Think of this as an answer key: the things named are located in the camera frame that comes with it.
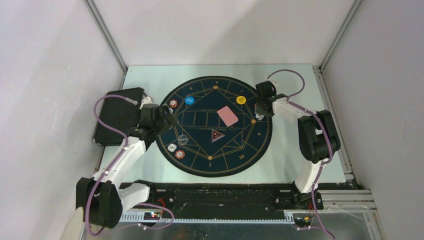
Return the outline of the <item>red poker chip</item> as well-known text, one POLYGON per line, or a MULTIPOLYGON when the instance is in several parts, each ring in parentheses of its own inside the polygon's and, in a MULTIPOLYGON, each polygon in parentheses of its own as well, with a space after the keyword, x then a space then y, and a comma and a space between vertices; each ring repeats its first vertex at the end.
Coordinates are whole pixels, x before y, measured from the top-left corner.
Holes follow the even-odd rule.
POLYGON ((169 104, 170 108, 176 108, 178 106, 178 101, 175 100, 175 99, 172 99, 172 100, 169 101, 168 104, 169 104))
POLYGON ((177 150, 175 152, 175 157, 179 160, 183 159, 185 157, 185 152, 183 150, 177 150))

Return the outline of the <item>white dealer button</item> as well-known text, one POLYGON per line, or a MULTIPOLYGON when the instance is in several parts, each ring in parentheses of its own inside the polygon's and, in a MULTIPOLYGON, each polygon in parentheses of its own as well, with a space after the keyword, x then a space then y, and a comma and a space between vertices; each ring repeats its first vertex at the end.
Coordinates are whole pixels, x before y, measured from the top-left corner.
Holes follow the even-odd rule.
POLYGON ((263 116, 263 115, 261 115, 261 114, 256 114, 256 115, 255 115, 255 118, 256 118, 258 121, 261 121, 261 120, 264 118, 264 116, 263 116))

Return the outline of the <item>yellow big blind button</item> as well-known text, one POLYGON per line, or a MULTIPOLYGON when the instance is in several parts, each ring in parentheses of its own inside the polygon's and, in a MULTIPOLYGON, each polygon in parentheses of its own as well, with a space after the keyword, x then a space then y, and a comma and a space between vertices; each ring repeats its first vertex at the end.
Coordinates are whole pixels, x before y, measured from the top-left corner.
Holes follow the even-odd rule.
POLYGON ((242 95, 239 95, 236 98, 236 103, 239 104, 239 105, 244 105, 246 103, 246 101, 247 101, 247 99, 242 95))

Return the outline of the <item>white poker chip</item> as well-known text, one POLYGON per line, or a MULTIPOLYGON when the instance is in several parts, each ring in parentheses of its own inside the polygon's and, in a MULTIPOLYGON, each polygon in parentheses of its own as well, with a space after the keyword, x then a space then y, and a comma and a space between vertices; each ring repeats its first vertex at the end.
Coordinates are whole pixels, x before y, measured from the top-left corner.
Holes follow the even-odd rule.
POLYGON ((176 145, 176 144, 174 144, 174 143, 171 143, 171 144, 169 144, 169 145, 167 146, 167 150, 168 150, 169 152, 171 152, 171 153, 175 152, 175 151, 176 151, 176 149, 177 149, 177 145, 176 145))

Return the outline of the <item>blue small blind button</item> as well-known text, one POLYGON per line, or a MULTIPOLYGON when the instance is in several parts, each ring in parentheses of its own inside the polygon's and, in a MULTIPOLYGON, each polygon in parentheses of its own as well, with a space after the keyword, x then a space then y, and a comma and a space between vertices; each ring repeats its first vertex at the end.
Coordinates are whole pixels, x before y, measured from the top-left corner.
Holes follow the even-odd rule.
POLYGON ((184 103, 185 103, 186 105, 188 105, 188 106, 191 106, 191 105, 193 105, 193 104, 195 103, 195 98, 194 98, 193 96, 187 96, 187 97, 184 99, 184 103))

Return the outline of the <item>red playing card deck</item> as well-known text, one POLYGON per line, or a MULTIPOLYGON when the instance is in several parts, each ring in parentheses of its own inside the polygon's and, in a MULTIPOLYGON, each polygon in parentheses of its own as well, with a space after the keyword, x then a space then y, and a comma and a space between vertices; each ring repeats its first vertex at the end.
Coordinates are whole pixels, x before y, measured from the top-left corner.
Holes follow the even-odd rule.
POLYGON ((230 127, 239 121, 236 114, 230 109, 229 106, 224 106, 217 111, 218 116, 224 122, 226 127, 230 127))

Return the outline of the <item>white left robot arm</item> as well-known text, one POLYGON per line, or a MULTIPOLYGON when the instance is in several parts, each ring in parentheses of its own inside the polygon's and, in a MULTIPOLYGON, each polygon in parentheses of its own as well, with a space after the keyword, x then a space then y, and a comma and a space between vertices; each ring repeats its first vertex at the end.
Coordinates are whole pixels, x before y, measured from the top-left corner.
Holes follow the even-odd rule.
POLYGON ((156 206, 158 194, 150 190, 147 184, 135 182, 123 189, 120 186, 129 170, 157 137, 178 124, 169 106, 155 104, 149 96, 142 100, 133 100, 110 94, 101 97, 96 104, 108 98, 122 99, 136 106, 140 119, 135 127, 123 132, 106 124, 100 119, 97 109, 93 110, 97 122, 121 135, 123 141, 106 167, 90 178, 82 177, 76 184, 75 205, 83 209, 83 222, 88 230, 91 225, 99 226, 102 230, 114 228, 123 213, 139 204, 145 208, 156 206))

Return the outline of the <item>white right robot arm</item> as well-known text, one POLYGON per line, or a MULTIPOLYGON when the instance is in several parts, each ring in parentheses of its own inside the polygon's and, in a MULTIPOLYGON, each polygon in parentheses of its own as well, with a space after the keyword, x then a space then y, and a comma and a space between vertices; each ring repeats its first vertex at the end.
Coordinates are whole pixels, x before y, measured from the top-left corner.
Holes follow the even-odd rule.
POLYGON ((317 185, 324 165, 331 162, 341 141, 332 113, 305 108, 284 94, 278 94, 269 80, 255 85, 257 99, 255 113, 264 117, 279 116, 297 126, 299 149, 304 158, 294 181, 297 191, 291 194, 291 204, 304 209, 311 202, 310 192, 317 185))

